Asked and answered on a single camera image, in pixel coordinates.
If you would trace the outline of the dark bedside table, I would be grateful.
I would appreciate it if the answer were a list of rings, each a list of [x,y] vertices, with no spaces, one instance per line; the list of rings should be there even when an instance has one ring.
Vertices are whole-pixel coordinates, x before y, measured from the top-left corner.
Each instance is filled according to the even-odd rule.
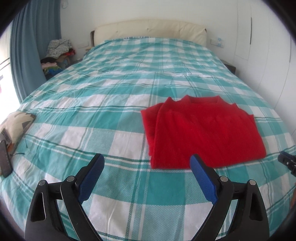
[[[220,60],[225,66],[226,68],[232,73],[235,75],[235,72],[236,72],[236,67],[230,63],[228,63],[227,61],[221,59]]]

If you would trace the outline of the patterned beige cushion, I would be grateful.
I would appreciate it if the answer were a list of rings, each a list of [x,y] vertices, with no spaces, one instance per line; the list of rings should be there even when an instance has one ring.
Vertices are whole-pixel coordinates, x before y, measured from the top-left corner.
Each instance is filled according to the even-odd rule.
[[[13,154],[17,145],[36,116],[23,111],[16,111],[8,115],[1,124],[1,141],[6,141],[6,147],[9,154]]]

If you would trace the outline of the red knit sweater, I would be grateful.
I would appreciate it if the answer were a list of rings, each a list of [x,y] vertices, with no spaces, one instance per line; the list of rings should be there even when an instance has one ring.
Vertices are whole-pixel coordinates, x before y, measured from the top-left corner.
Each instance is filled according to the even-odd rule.
[[[254,116],[219,96],[169,97],[141,115],[153,169],[188,169],[194,154],[212,168],[266,157]]]

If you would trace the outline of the white wall socket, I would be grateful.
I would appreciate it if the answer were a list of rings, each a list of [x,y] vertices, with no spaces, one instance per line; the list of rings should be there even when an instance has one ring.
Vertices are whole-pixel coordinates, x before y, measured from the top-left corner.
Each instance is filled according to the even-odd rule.
[[[216,47],[224,48],[224,40],[221,38],[212,38],[210,39],[210,44]]]

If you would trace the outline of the cream padded headboard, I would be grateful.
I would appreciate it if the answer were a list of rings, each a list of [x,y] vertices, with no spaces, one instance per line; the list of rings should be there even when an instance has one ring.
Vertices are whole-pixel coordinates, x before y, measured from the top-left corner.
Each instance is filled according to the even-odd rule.
[[[207,44],[206,28],[177,20],[129,20],[96,27],[91,32],[92,46],[106,40],[128,37],[171,38]]]

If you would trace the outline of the black smartphone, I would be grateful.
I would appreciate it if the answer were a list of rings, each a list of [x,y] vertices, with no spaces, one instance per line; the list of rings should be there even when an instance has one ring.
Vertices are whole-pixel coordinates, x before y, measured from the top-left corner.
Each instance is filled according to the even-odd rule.
[[[0,165],[1,165],[1,175],[6,178],[8,177],[12,171],[12,165],[10,162],[10,157],[8,155],[7,149],[6,149],[6,141],[1,141],[1,149],[0,149]]]

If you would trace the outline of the teal plaid bed sheet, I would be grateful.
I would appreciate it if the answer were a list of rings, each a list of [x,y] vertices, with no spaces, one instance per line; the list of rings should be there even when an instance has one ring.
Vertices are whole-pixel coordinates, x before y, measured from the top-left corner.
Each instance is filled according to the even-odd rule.
[[[220,96],[253,114],[267,156],[218,169],[232,181],[257,182],[274,232],[287,216],[295,178],[278,161],[295,154],[273,108],[207,48],[182,40],[106,41],[47,81],[21,104],[36,116],[1,178],[1,197],[24,230],[34,191],[75,175],[97,153],[105,167],[83,203],[104,240],[190,240],[211,209],[189,170],[153,170],[140,111],[168,97]]]

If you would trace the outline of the blue curtain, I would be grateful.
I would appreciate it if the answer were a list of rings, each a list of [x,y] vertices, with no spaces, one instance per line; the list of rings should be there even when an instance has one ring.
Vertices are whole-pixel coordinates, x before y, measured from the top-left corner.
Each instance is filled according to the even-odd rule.
[[[10,62],[19,102],[47,80],[41,67],[51,40],[61,39],[60,1],[29,1],[12,21]]]

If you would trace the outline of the white wardrobe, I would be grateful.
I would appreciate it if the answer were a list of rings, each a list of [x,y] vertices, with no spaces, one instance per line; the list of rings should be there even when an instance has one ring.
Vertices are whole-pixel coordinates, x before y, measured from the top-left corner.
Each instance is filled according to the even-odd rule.
[[[263,1],[237,2],[237,75],[273,108],[282,105],[295,74],[295,44]]]

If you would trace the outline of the pile of clothes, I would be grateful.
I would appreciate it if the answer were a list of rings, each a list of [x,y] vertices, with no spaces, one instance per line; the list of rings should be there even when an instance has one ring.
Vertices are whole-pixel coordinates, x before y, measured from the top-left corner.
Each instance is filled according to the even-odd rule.
[[[71,65],[71,57],[76,54],[69,39],[51,40],[45,58],[41,59],[41,67],[46,80],[61,73]]]

